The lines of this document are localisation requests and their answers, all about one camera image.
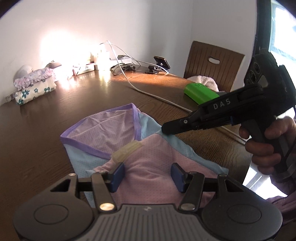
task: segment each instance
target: white towel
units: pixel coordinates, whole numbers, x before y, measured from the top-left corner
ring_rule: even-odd
[[[57,85],[54,83],[53,78],[49,77],[46,80],[31,84],[28,88],[24,88],[21,91],[16,92],[15,101],[18,105],[25,104],[41,95],[55,90],[56,87]]]
[[[215,92],[219,91],[215,80],[213,80],[211,77],[199,75],[199,76],[191,76],[187,79],[192,82],[195,82],[195,83],[201,83],[201,84],[205,85],[206,87],[208,87],[209,89],[211,89],[212,91],[215,91]]]

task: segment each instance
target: white wall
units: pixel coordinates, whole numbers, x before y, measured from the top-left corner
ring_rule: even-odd
[[[0,104],[24,64],[69,61],[110,40],[131,56],[165,57],[183,76],[193,0],[22,0],[0,19]]]
[[[251,61],[257,23],[257,0],[194,0],[191,40],[245,55],[232,89],[243,86]]]

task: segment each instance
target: light blue fabric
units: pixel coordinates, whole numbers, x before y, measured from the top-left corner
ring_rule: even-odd
[[[228,169],[219,166],[218,164],[205,160],[204,158],[198,156],[194,150],[186,145],[183,141],[177,138],[174,135],[164,135],[161,132],[161,125],[159,125],[152,117],[139,113],[140,125],[141,125],[141,140],[145,139],[146,137],[157,133],[161,135],[176,151],[180,154],[188,157],[191,160],[194,160],[201,165],[207,167],[208,169],[212,170],[216,174],[228,174]],[[94,168],[98,166],[104,165],[109,160],[99,158],[97,156],[93,156],[88,154],[80,149],[77,149],[73,146],[64,144],[64,147],[67,151],[69,156],[70,162],[73,166],[75,173],[78,175],[79,178],[82,177],[90,177],[95,171]],[[95,207],[94,198],[91,192],[85,192],[85,196],[90,204],[91,207]]]

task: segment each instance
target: green object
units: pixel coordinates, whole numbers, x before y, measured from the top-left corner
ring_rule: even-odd
[[[188,95],[198,104],[203,104],[207,101],[219,97],[219,95],[200,83],[190,83],[185,86],[184,93]]]

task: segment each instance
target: purple trim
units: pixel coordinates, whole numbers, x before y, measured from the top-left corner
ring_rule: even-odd
[[[141,125],[140,125],[140,119],[139,119],[139,114],[138,114],[138,110],[137,107],[131,103],[131,104],[127,104],[124,106],[120,106],[120,107],[116,107],[113,109],[109,109],[109,110],[105,110],[102,112],[112,112],[112,111],[117,111],[117,110],[128,110],[128,109],[132,109],[133,110],[133,124],[134,124],[134,128],[135,128],[135,137],[134,139],[137,141],[141,140]],[[67,130],[65,130],[61,136],[60,136],[60,140],[63,144],[68,144],[71,146],[74,146],[82,151],[85,151],[91,155],[100,157],[100,158],[104,158],[104,159],[111,159],[111,154],[104,152],[104,151],[100,151],[97,150],[89,145],[83,144],[79,141],[73,140],[71,138],[68,138],[67,136],[74,130],[76,129],[78,126],[80,126],[86,119],[87,117],[83,118],[81,121],[77,122],[75,125],[71,126],[70,128],[68,128]]]

